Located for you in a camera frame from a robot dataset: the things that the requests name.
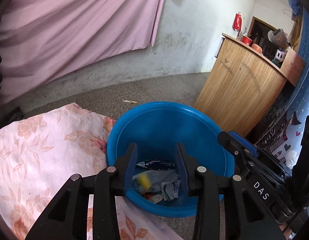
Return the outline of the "orange cup on cabinet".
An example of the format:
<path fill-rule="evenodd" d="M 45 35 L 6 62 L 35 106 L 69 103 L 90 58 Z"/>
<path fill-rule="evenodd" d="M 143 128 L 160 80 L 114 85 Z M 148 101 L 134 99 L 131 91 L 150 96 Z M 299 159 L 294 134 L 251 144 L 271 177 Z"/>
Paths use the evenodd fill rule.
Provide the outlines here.
<path fill-rule="evenodd" d="M 257 51 L 257 52 L 260 53 L 260 54 L 263 53 L 263 49 L 262 49 L 259 45 L 257 45 L 256 43 L 253 43 L 253 44 L 251 45 L 251 48 L 254 49 L 255 51 Z"/>

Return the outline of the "red hanging bag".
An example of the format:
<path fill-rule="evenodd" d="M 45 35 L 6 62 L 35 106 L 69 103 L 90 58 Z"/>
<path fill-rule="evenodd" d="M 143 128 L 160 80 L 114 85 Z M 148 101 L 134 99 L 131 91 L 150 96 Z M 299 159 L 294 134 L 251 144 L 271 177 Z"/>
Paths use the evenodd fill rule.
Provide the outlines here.
<path fill-rule="evenodd" d="M 235 19 L 233 22 L 233 30 L 240 32 L 241 31 L 241 26 L 242 26 L 242 18 L 241 18 L 241 13 L 238 12 L 235 15 Z"/>

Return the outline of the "dark foil wrapper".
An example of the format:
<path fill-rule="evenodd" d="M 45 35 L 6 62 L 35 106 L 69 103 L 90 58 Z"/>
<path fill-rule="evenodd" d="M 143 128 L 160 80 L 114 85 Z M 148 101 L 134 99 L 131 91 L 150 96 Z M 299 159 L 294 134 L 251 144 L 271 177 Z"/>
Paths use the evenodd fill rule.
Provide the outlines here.
<path fill-rule="evenodd" d="M 136 164 L 137 167 L 147 169 L 147 170 L 174 170 L 175 164 L 172 162 L 162 161 L 162 160 L 147 160 L 140 161 Z"/>

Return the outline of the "blue plastic bucket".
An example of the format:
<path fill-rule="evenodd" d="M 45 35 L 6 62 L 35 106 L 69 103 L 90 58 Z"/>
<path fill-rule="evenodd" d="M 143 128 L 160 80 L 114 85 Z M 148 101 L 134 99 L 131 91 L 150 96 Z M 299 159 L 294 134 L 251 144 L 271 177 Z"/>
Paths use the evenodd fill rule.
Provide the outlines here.
<path fill-rule="evenodd" d="M 218 143 L 221 128 L 203 113 L 180 103 L 151 102 L 126 112 L 113 126 L 107 144 L 107 162 L 113 166 L 134 142 L 138 161 L 174 163 L 181 143 L 186 154 L 217 176 L 234 173 L 233 155 Z"/>

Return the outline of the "yellow plastic cap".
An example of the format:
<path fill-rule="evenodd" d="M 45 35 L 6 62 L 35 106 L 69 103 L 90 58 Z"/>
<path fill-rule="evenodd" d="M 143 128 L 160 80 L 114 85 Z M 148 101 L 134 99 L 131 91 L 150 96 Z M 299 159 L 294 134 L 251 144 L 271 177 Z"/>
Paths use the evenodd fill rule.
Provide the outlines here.
<path fill-rule="evenodd" d="M 152 185 L 147 174 L 140 174 L 138 180 L 145 191 L 147 191 Z"/>

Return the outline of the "pink wall sheet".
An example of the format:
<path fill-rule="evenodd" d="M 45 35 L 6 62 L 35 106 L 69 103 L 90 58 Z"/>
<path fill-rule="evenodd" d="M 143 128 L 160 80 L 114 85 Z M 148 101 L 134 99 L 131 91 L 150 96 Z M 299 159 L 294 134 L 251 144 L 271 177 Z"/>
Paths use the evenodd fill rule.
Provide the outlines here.
<path fill-rule="evenodd" d="M 0 21 L 0 106 L 80 68 L 154 45 L 164 0 L 13 0 Z"/>

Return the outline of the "grey trash wrapper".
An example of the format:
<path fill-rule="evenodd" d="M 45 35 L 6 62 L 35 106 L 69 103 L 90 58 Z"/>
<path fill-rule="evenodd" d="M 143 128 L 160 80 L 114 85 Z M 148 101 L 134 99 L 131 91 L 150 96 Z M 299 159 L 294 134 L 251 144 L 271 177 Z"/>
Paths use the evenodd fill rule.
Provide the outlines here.
<path fill-rule="evenodd" d="M 147 174 L 151 187 L 145 191 L 140 185 L 138 177 Z M 157 204 L 161 201 L 171 201 L 178 198 L 181 180 L 175 170 L 148 170 L 133 176 L 131 188 L 149 202 Z"/>

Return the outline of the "pink floral bedsheet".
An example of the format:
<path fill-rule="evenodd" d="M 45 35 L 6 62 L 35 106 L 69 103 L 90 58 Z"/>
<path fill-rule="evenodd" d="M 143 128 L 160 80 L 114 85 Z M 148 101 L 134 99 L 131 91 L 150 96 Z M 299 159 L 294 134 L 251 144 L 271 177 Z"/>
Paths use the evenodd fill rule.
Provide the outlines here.
<path fill-rule="evenodd" d="M 26 237 L 72 174 L 107 167 L 114 123 L 71 103 L 0 129 L 0 215 L 14 236 Z"/>

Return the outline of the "wooden cabinet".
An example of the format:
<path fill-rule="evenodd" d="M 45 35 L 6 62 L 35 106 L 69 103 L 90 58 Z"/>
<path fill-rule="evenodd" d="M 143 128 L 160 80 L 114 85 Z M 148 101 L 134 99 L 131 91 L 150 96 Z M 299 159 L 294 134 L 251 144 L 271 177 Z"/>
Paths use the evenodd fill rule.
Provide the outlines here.
<path fill-rule="evenodd" d="M 223 34 L 218 56 L 194 107 L 223 131 L 245 137 L 266 114 L 284 85 L 299 81 L 305 62 L 289 49 L 281 67 L 250 46 Z"/>

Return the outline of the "red cup on cabinet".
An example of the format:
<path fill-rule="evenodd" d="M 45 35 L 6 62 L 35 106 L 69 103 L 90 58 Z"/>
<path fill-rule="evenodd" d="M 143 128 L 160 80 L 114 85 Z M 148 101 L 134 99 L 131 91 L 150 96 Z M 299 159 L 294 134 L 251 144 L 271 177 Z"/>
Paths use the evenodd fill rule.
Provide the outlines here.
<path fill-rule="evenodd" d="M 241 42 L 246 44 L 247 46 L 250 46 L 251 43 L 252 43 L 252 40 L 250 37 L 248 36 L 243 36 L 242 39 L 241 39 Z"/>

